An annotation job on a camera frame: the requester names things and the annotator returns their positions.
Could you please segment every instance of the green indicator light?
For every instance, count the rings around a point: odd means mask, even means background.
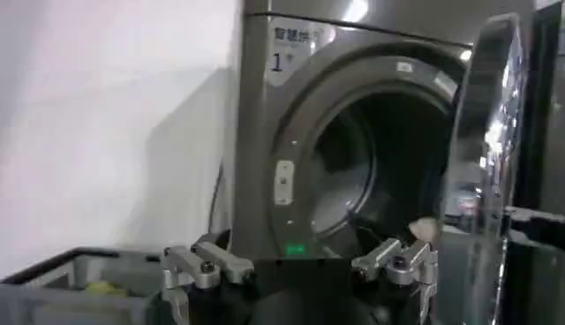
[[[287,255],[304,255],[306,254],[306,247],[304,244],[288,244],[286,245]]]

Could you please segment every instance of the white wall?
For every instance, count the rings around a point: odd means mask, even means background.
[[[237,0],[0,0],[0,276],[207,229]]]

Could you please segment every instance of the open door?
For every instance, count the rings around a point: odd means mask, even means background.
[[[451,140],[437,243],[438,323],[497,319],[526,70],[519,17],[489,19],[474,44]]]

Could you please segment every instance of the bolt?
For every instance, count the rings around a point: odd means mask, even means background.
[[[364,269],[354,268],[351,272],[352,272],[354,281],[359,281],[361,283],[367,282],[368,274]]]
[[[204,274],[212,273],[214,269],[215,264],[212,261],[203,261],[202,264],[200,264],[200,271]]]
[[[392,260],[392,265],[394,265],[395,268],[400,268],[400,269],[407,269],[408,268],[408,264],[406,263],[406,260],[402,257],[402,256],[395,256],[395,258]]]
[[[244,283],[248,283],[248,284],[253,283],[255,282],[256,278],[257,278],[257,274],[254,271],[249,270],[244,275]]]

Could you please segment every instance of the gray plastic basket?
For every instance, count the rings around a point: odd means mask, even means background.
[[[127,297],[83,291],[107,281]],[[78,248],[0,283],[2,325],[166,324],[156,255]]]

